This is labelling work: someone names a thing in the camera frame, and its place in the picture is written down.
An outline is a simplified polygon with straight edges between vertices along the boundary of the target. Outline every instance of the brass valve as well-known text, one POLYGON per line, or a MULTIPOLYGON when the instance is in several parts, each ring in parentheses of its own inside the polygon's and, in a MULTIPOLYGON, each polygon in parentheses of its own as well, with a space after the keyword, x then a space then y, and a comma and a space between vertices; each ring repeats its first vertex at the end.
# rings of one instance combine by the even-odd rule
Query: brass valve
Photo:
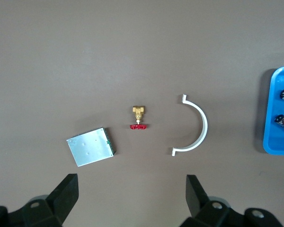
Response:
POLYGON ((144 114, 144 108, 145 106, 138 106, 138 105, 135 105, 133 107, 133 112, 135 114, 137 124, 140 124, 141 122, 142 116, 144 114))

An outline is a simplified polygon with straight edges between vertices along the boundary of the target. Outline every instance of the silver metal box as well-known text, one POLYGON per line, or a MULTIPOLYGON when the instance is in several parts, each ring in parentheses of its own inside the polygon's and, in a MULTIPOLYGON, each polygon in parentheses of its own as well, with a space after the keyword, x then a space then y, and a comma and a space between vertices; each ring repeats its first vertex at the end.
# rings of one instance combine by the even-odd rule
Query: silver metal box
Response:
POLYGON ((66 141, 77 166, 113 157, 115 154, 104 128, 75 136, 66 141))

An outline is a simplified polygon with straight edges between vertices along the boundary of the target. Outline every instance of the brown background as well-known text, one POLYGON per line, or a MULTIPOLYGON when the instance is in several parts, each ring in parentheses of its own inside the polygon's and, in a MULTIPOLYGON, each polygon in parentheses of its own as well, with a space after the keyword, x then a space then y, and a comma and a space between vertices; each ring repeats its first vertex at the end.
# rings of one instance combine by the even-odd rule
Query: brown background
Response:
POLYGON ((0 0, 0 204, 78 173, 64 226, 177 227, 187 174, 240 213, 284 225, 284 157, 263 150, 284 0, 0 0), (171 156, 199 135, 195 150, 171 156), (149 128, 133 131, 133 105, 149 128), (77 167, 66 139, 105 127, 113 158, 77 167))

